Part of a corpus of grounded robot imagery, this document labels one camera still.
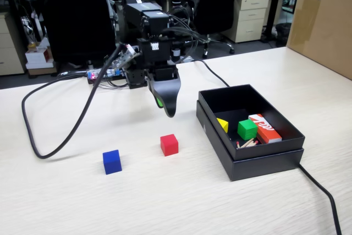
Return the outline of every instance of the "white box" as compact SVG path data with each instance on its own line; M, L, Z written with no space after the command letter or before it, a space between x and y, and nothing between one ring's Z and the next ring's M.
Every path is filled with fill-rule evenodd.
M26 63L27 69L42 69L42 68L53 68L55 67L54 59L49 59L47 63Z
M26 57L28 63L47 63L49 60L49 53L47 50L27 51Z

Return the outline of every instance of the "desk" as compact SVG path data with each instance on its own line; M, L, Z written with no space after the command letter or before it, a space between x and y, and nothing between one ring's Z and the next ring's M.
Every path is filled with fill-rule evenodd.
M207 63L230 85L251 84L306 136L302 165L333 194L342 232L352 234L352 81L286 47ZM39 85L0 90L2 233L335 234L328 198L299 169L229 181L195 112L199 90L224 85L200 62L178 68L174 118L148 88L98 89L49 160L34 155L21 114ZM43 154L67 136L90 91L82 78L28 99ZM171 133L179 153L164 157L159 138ZM106 176L102 153L115 149L123 170Z

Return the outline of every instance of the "wooden tabletop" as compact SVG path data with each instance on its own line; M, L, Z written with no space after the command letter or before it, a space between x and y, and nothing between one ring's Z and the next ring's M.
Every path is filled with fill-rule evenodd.
M352 234L352 81L285 47L207 63L230 85L251 84L306 136L301 163ZM21 113L39 85L0 90L1 234L335 234L328 198L299 169L229 181L196 118L198 91L224 85L200 62L178 69L174 118L148 88L98 89L76 134L48 160L34 155ZM81 78L28 99L42 154L68 135L90 91ZM164 157L168 134L179 153ZM116 149L123 170L105 175L102 153Z

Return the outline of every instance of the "green cube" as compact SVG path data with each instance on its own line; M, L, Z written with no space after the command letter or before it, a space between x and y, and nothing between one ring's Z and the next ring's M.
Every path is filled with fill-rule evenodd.
M237 133L244 140L250 140L252 138L257 137L257 131L258 131L257 125L250 119L247 119L245 121L240 121L238 123Z

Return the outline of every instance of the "office chair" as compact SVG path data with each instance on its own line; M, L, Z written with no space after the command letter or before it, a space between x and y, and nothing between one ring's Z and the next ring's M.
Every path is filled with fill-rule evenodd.
M232 27L234 19L234 0L199 0L188 1L193 10L194 25L198 33L207 35L219 33ZM222 43L230 47L230 53L234 54L233 46L225 41ZM203 58L207 58L208 44L204 46Z
M37 13L43 15L57 62L100 65L116 48L116 17L107 0L37 0Z

